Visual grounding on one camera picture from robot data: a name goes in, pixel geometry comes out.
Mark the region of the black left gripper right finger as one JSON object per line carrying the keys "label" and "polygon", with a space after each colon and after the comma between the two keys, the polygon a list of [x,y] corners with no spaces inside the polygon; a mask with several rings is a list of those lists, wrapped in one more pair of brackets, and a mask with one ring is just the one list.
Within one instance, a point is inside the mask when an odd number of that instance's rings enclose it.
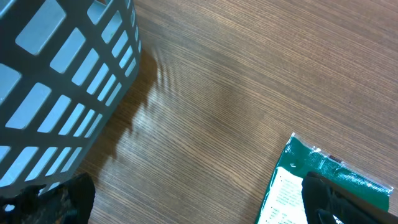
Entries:
{"label": "black left gripper right finger", "polygon": [[397,216],[355,196],[326,177],[308,172],[302,181],[302,200],[308,224],[397,224]]}

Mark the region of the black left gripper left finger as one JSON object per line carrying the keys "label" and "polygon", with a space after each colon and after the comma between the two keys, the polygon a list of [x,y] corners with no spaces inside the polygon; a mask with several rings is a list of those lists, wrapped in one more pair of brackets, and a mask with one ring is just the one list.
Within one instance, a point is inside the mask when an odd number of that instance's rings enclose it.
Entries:
{"label": "black left gripper left finger", "polygon": [[1,223],[88,223],[96,193],[89,174],[41,194],[45,186],[30,185],[14,197],[1,197]]}

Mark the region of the green glove packet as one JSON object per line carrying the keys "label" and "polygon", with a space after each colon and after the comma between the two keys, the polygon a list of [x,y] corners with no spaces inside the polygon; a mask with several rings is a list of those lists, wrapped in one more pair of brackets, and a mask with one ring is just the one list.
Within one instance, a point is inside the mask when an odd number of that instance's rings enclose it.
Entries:
{"label": "green glove packet", "polygon": [[271,175],[256,224],[397,223],[394,188],[292,133]]}

